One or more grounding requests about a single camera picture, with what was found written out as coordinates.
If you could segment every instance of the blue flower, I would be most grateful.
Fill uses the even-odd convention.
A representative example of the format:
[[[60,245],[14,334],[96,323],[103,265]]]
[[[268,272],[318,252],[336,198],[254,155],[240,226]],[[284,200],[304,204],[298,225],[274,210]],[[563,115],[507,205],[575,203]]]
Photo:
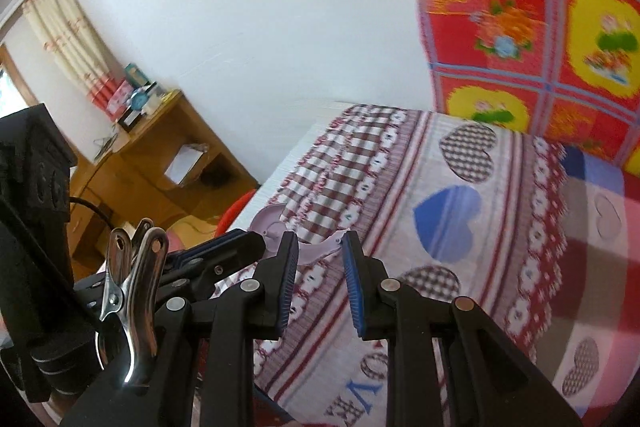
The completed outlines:
[[[495,38],[494,50],[500,58],[515,57],[518,52],[515,41],[504,35]]]

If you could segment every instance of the purple plastic object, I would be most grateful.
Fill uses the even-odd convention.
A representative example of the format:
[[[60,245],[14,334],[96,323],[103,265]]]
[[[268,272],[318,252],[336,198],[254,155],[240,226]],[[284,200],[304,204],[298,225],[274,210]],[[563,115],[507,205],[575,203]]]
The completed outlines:
[[[255,214],[254,219],[252,219],[249,225],[248,232],[259,233],[264,239],[266,252],[262,257],[263,259],[276,255],[282,234],[287,232],[287,225],[280,220],[282,211],[286,206],[287,205],[282,203],[268,204]],[[300,240],[298,240],[298,266],[315,264],[324,257],[340,250],[340,240],[345,232],[347,232],[347,230],[338,230],[322,241],[322,243],[316,245],[301,243]]]

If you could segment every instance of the white paper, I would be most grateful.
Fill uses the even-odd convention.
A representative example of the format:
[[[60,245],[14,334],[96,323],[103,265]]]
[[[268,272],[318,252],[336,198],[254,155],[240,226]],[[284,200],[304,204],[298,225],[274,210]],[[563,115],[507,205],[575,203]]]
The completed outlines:
[[[190,145],[183,145],[164,175],[176,185],[180,185],[203,154],[204,152],[198,151]]]

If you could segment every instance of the beige curtain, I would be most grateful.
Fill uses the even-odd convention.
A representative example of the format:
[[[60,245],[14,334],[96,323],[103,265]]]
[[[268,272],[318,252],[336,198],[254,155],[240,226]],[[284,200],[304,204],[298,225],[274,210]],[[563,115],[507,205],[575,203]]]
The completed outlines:
[[[110,73],[101,42],[76,0],[27,0],[22,12],[65,76],[113,120],[118,104],[112,99],[122,80]]]

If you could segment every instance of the colorful blanket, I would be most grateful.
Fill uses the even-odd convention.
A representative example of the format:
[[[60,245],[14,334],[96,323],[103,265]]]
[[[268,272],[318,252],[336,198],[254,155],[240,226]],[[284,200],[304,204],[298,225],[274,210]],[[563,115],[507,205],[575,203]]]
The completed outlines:
[[[597,425],[640,360],[640,180],[575,148],[450,116],[358,105],[270,202],[312,243],[358,232],[422,295],[469,295]],[[227,280],[249,277],[245,269]],[[385,343],[351,324],[342,260],[298,273],[283,339],[257,343],[257,385],[302,423],[385,424]]]
[[[418,0],[436,109],[640,174],[640,0]]]

